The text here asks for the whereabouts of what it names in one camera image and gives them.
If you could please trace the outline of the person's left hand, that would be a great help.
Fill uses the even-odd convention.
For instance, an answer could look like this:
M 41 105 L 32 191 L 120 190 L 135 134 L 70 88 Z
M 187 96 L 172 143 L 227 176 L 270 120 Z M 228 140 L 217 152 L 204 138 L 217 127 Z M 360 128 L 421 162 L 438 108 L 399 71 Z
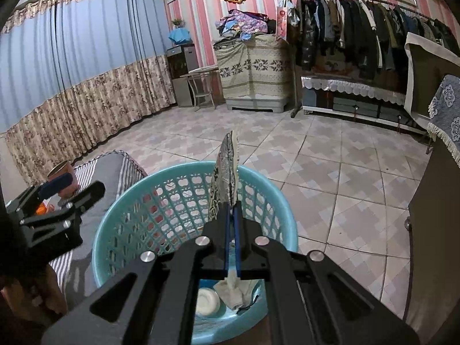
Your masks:
M 15 317 L 46 327 L 68 312 L 66 300 L 58 286 L 57 274 L 49 264 L 33 279 L 30 287 L 23 287 L 14 279 L 1 288 L 1 296 Z

